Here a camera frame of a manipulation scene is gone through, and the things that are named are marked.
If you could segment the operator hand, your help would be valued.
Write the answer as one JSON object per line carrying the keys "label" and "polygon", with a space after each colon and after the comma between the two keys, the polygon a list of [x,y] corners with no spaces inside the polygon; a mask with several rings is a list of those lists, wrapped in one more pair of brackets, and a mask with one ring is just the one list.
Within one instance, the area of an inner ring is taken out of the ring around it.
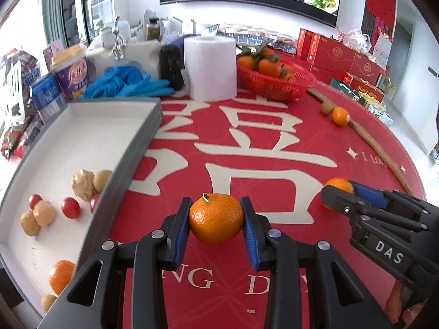
{"label": "operator hand", "polygon": [[406,324],[406,327],[408,327],[421,312],[425,304],[419,303],[406,310],[403,310],[403,302],[401,300],[402,291],[403,284],[396,281],[391,290],[389,298],[385,303],[385,314],[392,325],[395,325],[399,319],[402,318]]}

